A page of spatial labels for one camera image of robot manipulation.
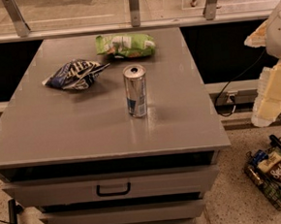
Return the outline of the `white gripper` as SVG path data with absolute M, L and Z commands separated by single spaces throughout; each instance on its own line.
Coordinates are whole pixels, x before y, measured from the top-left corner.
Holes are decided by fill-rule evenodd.
M 281 58 L 281 0 L 244 44 L 252 48 L 265 46 L 269 55 Z M 251 122 L 256 127 L 269 126 L 281 113 L 281 59 L 273 68 L 263 67 L 257 89 Z

